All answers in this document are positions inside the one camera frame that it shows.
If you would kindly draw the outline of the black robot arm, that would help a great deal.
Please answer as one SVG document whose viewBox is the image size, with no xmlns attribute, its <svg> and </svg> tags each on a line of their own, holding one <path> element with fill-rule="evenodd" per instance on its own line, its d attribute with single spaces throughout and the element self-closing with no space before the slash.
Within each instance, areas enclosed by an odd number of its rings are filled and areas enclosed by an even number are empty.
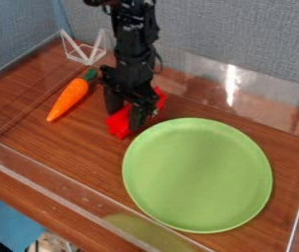
<svg viewBox="0 0 299 252">
<path fill-rule="evenodd" d="M 91 7 L 103 7 L 111 16 L 116 65 L 100 67 L 105 105 L 113 115 L 129 102 L 128 130 L 136 131 L 157 110 L 159 95 L 151 85 L 155 61 L 161 60 L 153 45 L 160 31 L 156 0 L 83 1 Z"/>
</svg>

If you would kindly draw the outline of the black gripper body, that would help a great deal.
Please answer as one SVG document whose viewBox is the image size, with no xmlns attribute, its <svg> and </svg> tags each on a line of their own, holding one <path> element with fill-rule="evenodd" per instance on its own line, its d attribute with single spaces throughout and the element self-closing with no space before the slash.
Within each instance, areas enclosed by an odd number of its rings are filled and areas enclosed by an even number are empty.
<svg viewBox="0 0 299 252">
<path fill-rule="evenodd" d="M 155 109 L 159 96 L 151 82 L 155 75 L 155 60 L 159 58 L 156 50 L 151 48 L 144 54 L 135 57 L 115 55 L 116 65 L 100 67 L 101 84 L 119 93 L 123 102 L 131 104 L 149 103 Z"/>
</svg>

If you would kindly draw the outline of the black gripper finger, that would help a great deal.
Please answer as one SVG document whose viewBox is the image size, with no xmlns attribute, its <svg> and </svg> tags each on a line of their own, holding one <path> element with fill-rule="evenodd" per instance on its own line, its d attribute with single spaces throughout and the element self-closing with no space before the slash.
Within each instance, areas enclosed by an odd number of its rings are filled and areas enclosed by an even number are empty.
<svg viewBox="0 0 299 252">
<path fill-rule="evenodd" d="M 123 108 L 123 97 L 113 90 L 104 88 L 104 99 L 108 114 L 115 114 Z"/>
<path fill-rule="evenodd" d="M 128 112 L 128 129 L 136 131 L 145 123 L 148 116 L 152 112 L 152 106 L 149 103 L 131 105 Z"/>
</svg>

